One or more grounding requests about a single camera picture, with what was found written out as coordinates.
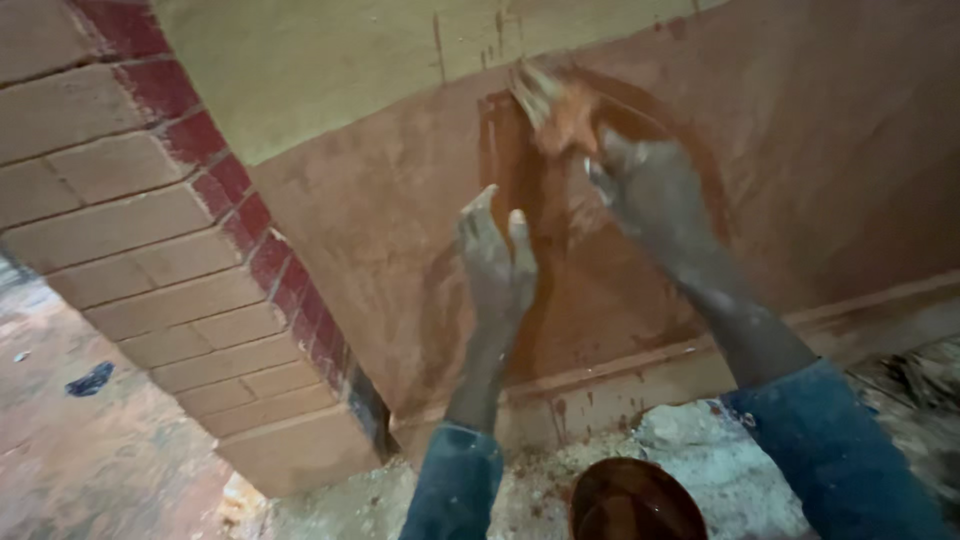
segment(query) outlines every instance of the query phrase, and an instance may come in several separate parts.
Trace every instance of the blue sleeve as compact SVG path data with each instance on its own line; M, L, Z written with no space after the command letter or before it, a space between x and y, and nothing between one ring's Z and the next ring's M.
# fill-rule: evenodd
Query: blue sleeve
M953 537L906 459L828 360L724 401L783 471L821 537Z
M400 540L485 539L503 477L499 445L443 422L430 437Z

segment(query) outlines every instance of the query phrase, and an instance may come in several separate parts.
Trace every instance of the brick wall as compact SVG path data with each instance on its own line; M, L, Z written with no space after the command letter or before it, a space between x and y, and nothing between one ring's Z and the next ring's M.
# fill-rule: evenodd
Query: brick wall
M237 470L274 496L379 464L386 411L149 4L0 2L0 125L0 242Z

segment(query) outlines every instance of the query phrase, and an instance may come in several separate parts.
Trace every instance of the dirty floor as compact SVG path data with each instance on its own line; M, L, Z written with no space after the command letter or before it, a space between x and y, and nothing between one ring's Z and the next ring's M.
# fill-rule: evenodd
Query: dirty floor
M64 392L103 361L116 370L99 393ZM212 446L42 280L0 258L0 538L221 538L230 469Z
M116 371L99 393L64 392L103 361ZM960 406L950 389L960 387L960 340L883 362L852 372L852 385L956 518L960 486L950 471ZM719 407L657 407L635 430L514 456L489 537L567 538L564 499L575 477L604 457L625 455L674 475L713 540L815 538L779 470ZM272 501L224 529L217 507L231 470L213 443L42 280L0 258L0 539L398 537L417 479L399 458Z

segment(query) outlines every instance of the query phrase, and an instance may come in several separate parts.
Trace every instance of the bucket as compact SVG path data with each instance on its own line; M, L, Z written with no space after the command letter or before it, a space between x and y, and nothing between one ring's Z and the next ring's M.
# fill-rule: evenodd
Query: bucket
M631 457L597 461L573 486L574 540L707 540L700 508L658 465Z

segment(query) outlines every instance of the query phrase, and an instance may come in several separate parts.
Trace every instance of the wall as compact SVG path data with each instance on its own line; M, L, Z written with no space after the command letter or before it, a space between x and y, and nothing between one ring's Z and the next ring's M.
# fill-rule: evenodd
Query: wall
M265 494L379 465L382 403L149 5L8 0L0 36L0 242Z
M230 146L257 164L419 90L726 0L155 0Z
M899 346L945 331L926 331L920 313L956 296L960 268L960 5L479 6L158 2L214 117L255 165L253 183L401 420L430 416L459 368L472 314L454 224L492 182L504 187L501 218L506 207L531 217L542 270L508 394L600 384L701 343L691 308L619 234L579 165L533 153L505 91L503 63L523 52L575 63L694 150L718 231L762 297L812 325L813 342L859 343L868 325ZM952 321L954 311L936 312ZM729 380L717 381L711 390ZM537 422L549 425L552 403Z
M958 27L952 2L737 0L556 61L706 150L732 249L790 313L960 267ZM512 383L588 378L703 330L576 164L503 158L527 140L506 77L419 93L252 169L400 417L453 382L471 325L454 223L490 182L531 216L545 276Z

